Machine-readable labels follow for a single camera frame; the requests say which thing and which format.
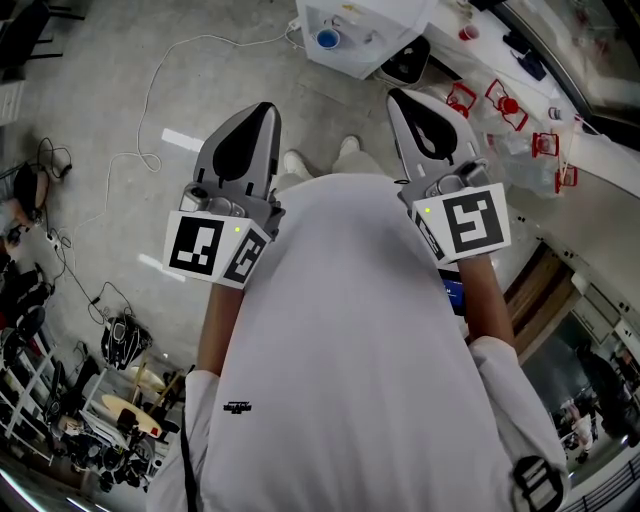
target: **black strap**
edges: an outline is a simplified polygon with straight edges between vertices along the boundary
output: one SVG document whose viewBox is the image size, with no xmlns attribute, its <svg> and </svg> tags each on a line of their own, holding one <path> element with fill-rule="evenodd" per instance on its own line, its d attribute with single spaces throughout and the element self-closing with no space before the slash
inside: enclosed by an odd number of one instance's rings
<svg viewBox="0 0 640 512">
<path fill-rule="evenodd" d="M 191 457 L 189 456 L 189 441 L 187 440 L 187 423 L 184 419 L 184 409 L 182 410 L 180 446 L 182 448 L 182 461 L 184 462 L 184 490 L 187 493 L 187 511 L 197 512 L 196 496 L 198 496 L 198 486 L 191 466 Z"/>
</svg>

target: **concrete floor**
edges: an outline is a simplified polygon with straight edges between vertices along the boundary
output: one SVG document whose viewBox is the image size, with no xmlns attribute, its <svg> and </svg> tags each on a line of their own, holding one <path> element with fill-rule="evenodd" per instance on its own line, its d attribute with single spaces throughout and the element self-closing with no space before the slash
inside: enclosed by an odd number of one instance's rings
<svg viewBox="0 0 640 512">
<path fill-rule="evenodd" d="M 93 0 L 80 10 L 86 21 L 55 20 L 50 27 L 64 57 L 26 67 L 21 119 L 5 130 L 3 162 L 31 156 L 45 136 L 69 148 L 73 170 L 53 185 L 48 200 L 50 226 L 66 228 L 66 236 L 103 211 L 109 162 L 136 150 L 150 79 L 172 44 L 200 34 L 243 43 L 270 39 L 297 16 L 293 0 Z M 69 264 L 73 268 L 75 252 L 76 275 L 92 297 L 105 281 L 114 283 L 149 327 L 160 361 L 167 353 L 171 364 L 188 367 L 210 285 L 176 281 L 138 260 L 141 254 L 162 259 L 168 213 L 177 208 L 196 161 L 195 152 L 163 141 L 163 130 L 206 139 L 241 108 L 271 101 L 282 116 L 281 153 L 296 148 L 316 172 L 325 172 L 343 137 L 355 133 L 386 172 L 400 178 L 385 92 L 379 82 L 308 61 L 304 50 L 283 39 L 248 48 L 212 39 L 177 47 L 157 76 L 140 134 L 140 149 L 156 153 L 162 170 L 152 174 L 136 157 L 114 161 L 107 213 L 77 231 L 73 251 L 66 251 Z M 507 269 L 505 282 L 536 245 L 518 229 L 515 251 L 505 252 L 498 265 Z M 61 270 L 40 229 L 23 237 L 20 252 L 50 276 Z M 115 312 L 124 302 L 107 289 L 99 306 Z M 83 340 L 98 354 L 102 327 L 87 314 L 87 301 L 69 276 L 58 279 L 47 326 L 58 344 Z"/>
</svg>

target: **white cable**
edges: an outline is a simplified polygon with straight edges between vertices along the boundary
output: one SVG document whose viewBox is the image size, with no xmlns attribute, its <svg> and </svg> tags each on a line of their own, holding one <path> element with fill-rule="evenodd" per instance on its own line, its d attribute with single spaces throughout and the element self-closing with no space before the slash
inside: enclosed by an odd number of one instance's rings
<svg viewBox="0 0 640 512">
<path fill-rule="evenodd" d="M 105 196 L 104 196 L 104 209 L 102 210 L 101 213 L 99 213 L 95 217 L 91 217 L 90 219 L 87 219 L 87 220 L 81 222 L 75 228 L 73 228 L 73 236 L 72 236 L 72 239 L 71 239 L 71 245 L 72 245 L 72 250 L 73 250 L 73 271 L 74 271 L 74 273 L 76 272 L 76 251 L 75 251 L 75 249 L 76 249 L 76 236 L 77 236 L 78 230 L 82 226 L 84 226 L 85 224 L 88 224 L 89 222 L 93 222 L 94 220 L 99 219 L 100 217 L 102 217 L 103 215 L 105 215 L 107 213 L 107 207 L 108 207 L 108 203 L 109 203 L 109 187 L 110 187 L 110 181 L 111 181 L 111 171 L 113 170 L 113 162 L 114 162 L 114 160 L 116 160 L 116 158 L 118 158 L 120 156 L 134 156 L 134 157 L 138 157 L 142 161 L 144 166 L 147 168 L 147 170 L 152 172 L 152 173 L 160 172 L 160 170 L 162 169 L 162 160 L 160 159 L 160 157 L 158 155 L 156 155 L 155 153 L 142 153 L 142 151 L 140 151 L 140 131 L 142 130 L 142 122 L 144 121 L 144 118 L 145 118 L 145 116 L 147 114 L 147 109 L 149 108 L 149 96 L 151 94 L 151 89 L 153 88 L 153 84 L 154 84 L 154 82 L 155 82 L 155 80 L 156 80 L 156 78 L 158 76 L 158 72 L 160 71 L 160 68 L 162 67 L 162 64 L 164 64 L 164 61 L 169 56 L 169 53 L 171 53 L 171 50 L 173 50 L 177 46 L 180 46 L 180 45 L 183 45 L 183 44 L 186 44 L 186 43 L 191 43 L 193 41 L 197 41 L 198 39 L 216 39 L 218 41 L 222 41 L 222 42 L 228 43 L 228 44 L 236 46 L 238 48 L 245 48 L 247 46 L 255 46 L 255 45 L 258 45 L 258 44 L 274 43 L 274 42 L 279 41 L 280 39 L 284 38 L 287 41 L 289 41 L 291 44 L 293 44 L 294 47 L 296 47 L 296 48 L 304 48 L 303 46 L 300 46 L 299 44 L 294 43 L 289 38 L 289 32 L 291 32 L 291 31 L 292 31 L 291 26 L 288 25 L 287 29 L 284 32 L 284 34 L 282 34 L 281 36 L 275 37 L 273 39 L 267 39 L 266 41 L 254 41 L 252 43 L 237 43 L 235 41 L 232 41 L 231 39 L 227 39 L 226 37 L 216 36 L 216 35 L 213 35 L 213 34 L 202 34 L 202 35 L 199 35 L 199 36 L 192 37 L 190 39 L 185 39 L 184 41 L 179 41 L 177 43 L 172 44 L 169 47 L 169 49 L 164 54 L 164 57 L 162 57 L 162 60 L 160 61 L 160 63 L 156 67 L 156 70 L 153 72 L 153 76 L 151 77 L 151 82 L 149 83 L 149 88 L 147 89 L 147 93 L 145 95 L 144 109 L 142 110 L 142 115 L 140 116 L 140 122 L 138 123 L 138 129 L 136 131 L 136 152 L 117 153 L 117 154 L 113 155 L 113 157 L 111 157 L 111 160 L 109 161 L 109 172 L 107 173 L 107 188 L 106 188 L 106 192 L 105 192 Z M 155 162 L 157 162 L 157 166 L 150 165 L 150 163 L 147 160 L 149 158 L 154 159 Z"/>
</svg>

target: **black chair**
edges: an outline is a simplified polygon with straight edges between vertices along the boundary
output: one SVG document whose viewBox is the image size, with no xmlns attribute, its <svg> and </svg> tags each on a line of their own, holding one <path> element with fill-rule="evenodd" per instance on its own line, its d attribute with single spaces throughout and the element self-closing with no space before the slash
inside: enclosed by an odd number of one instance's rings
<svg viewBox="0 0 640 512">
<path fill-rule="evenodd" d="M 62 57 L 61 53 L 32 55 L 38 43 L 50 43 L 51 39 L 41 40 L 40 35 L 50 18 L 84 20 L 82 16 L 70 14 L 67 7 L 49 6 L 43 0 L 35 0 L 0 33 L 0 69 L 20 67 L 32 59 L 50 59 Z"/>
</svg>

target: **white sneaker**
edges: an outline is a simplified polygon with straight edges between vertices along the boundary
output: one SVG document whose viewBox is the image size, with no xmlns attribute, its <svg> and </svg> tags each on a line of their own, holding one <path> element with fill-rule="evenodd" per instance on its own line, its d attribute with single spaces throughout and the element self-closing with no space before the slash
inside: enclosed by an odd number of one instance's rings
<svg viewBox="0 0 640 512">
<path fill-rule="evenodd" d="M 285 174 L 297 174 L 305 181 L 313 179 L 302 156 L 297 151 L 290 150 L 284 154 L 283 166 Z"/>
<path fill-rule="evenodd" d="M 340 144 L 340 157 L 360 151 L 360 141 L 355 135 L 347 135 Z"/>
</svg>

